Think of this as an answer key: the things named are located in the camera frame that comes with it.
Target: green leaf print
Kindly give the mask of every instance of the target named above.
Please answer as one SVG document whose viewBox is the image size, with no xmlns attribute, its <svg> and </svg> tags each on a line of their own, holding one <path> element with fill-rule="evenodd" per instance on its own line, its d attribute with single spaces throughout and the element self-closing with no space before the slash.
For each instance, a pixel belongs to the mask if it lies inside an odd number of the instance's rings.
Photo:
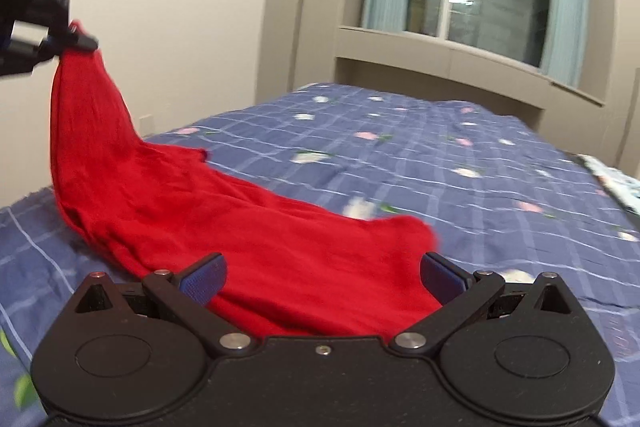
<svg viewBox="0 0 640 427">
<path fill-rule="evenodd" d="M 400 211 L 394 207 L 391 206 L 388 203 L 380 203 L 380 210 L 382 210 L 383 212 L 388 212 L 389 214 L 399 214 Z"/>
<path fill-rule="evenodd" d="M 2 329 L 0 329 L 0 344 L 2 344 L 2 347 L 4 347 L 9 355 L 15 357 L 14 348 L 11 347 L 11 344 L 9 344 L 9 339 L 6 337 L 6 333 L 4 333 L 4 330 Z"/>
<path fill-rule="evenodd" d="M 15 381 L 14 402 L 15 406 L 24 410 L 38 399 L 38 394 L 29 375 L 22 375 Z"/>
</svg>

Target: flower pattern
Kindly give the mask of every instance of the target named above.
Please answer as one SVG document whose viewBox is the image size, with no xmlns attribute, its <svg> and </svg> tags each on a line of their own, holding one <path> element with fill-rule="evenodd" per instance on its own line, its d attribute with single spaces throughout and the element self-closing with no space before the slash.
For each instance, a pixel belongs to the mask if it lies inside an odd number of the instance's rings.
<svg viewBox="0 0 640 427">
<path fill-rule="evenodd" d="M 526 201 L 518 201 L 517 203 L 520 210 L 524 210 L 525 212 L 535 212 L 537 214 L 543 214 L 545 211 L 533 203 L 527 203 Z"/>
<path fill-rule="evenodd" d="M 376 211 L 376 204 L 373 201 L 367 201 L 359 196 L 351 198 L 347 206 L 342 211 L 342 215 L 351 217 L 352 219 L 369 220 Z"/>
<path fill-rule="evenodd" d="M 305 164 L 305 163 L 318 163 L 319 161 L 331 158 L 330 154 L 319 151 L 299 151 L 291 161 L 293 163 Z"/>
<path fill-rule="evenodd" d="M 353 136 L 365 140 L 377 140 L 379 138 L 377 134 L 374 134 L 372 132 L 357 132 Z"/>
<path fill-rule="evenodd" d="M 465 178 L 481 178 L 482 176 L 471 169 L 465 169 L 465 168 L 460 168 L 460 169 L 455 169 L 452 172 L 455 172 L 456 174 L 460 174 L 460 176 L 464 176 Z"/>
<path fill-rule="evenodd" d="M 500 272 L 500 275 L 502 275 L 506 282 L 511 283 L 531 284 L 536 280 L 531 274 L 516 269 L 505 270 L 504 272 Z"/>
<path fill-rule="evenodd" d="M 195 127 L 185 127 L 184 129 L 178 129 L 177 131 L 175 131 L 175 134 L 193 134 L 195 132 L 198 132 L 199 129 L 195 128 Z"/>
<path fill-rule="evenodd" d="M 638 238 L 635 235 L 629 232 L 623 232 L 622 230 L 618 232 L 618 237 L 623 241 L 631 241 L 632 243 L 638 242 Z"/>
</svg>

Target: bedspread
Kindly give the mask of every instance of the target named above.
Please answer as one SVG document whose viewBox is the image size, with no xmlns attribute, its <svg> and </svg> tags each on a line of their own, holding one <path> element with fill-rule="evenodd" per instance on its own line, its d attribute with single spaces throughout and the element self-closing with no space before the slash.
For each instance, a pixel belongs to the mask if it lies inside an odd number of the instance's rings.
<svg viewBox="0 0 640 427">
<path fill-rule="evenodd" d="M 417 216 L 469 271 L 558 272 L 616 360 L 604 418 L 640 425 L 640 235 L 584 168 L 516 118 L 317 84 L 151 140 L 204 147 L 212 168 L 334 212 Z M 0 325 L 24 366 L 71 290 L 104 266 L 63 226 L 50 190 L 0 210 Z"/>
</svg>

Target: wall outlet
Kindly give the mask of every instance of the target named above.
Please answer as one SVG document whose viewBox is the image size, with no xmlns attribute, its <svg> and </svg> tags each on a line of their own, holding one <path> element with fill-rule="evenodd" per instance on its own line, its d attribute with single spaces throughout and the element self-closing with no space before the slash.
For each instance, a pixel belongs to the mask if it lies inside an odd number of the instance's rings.
<svg viewBox="0 0 640 427">
<path fill-rule="evenodd" d="M 152 114 L 146 114 L 138 118 L 138 133 L 140 136 L 151 136 L 156 133 L 156 124 L 154 123 L 154 116 Z"/>
</svg>

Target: window sill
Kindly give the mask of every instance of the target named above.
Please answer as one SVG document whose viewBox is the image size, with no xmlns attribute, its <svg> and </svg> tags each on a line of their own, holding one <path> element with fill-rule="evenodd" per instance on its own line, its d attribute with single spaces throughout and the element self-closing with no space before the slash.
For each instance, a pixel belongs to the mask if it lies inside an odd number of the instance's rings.
<svg viewBox="0 0 640 427">
<path fill-rule="evenodd" d="M 336 56 L 446 78 L 545 109 L 551 82 L 528 64 L 435 37 L 353 26 L 338 30 Z"/>
<path fill-rule="evenodd" d="M 557 87 L 558 89 L 562 89 L 562 90 L 570 92 L 570 93 L 573 93 L 575 96 L 579 96 L 580 98 L 583 98 L 587 102 L 591 102 L 594 105 L 597 105 L 598 107 L 604 107 L 604 105 L 605 105 L 605 103 L 601 99 L 599 99 L 599 98 L 597 98 L 597 97 L 595 97 L 593 95 L 590 95 L 589 93 L 586 93 L 586 92 L 584 92 L 584 91 L 582 91 L 580 89 L 575 89 L 575 87 L 565 86 L 564 84 L 560 84 L 559 82 L 556 82 L 552 78 L 550 78 L 549 81 L 551 82 L 551 84 L 554 87 Z"/>
</svg>

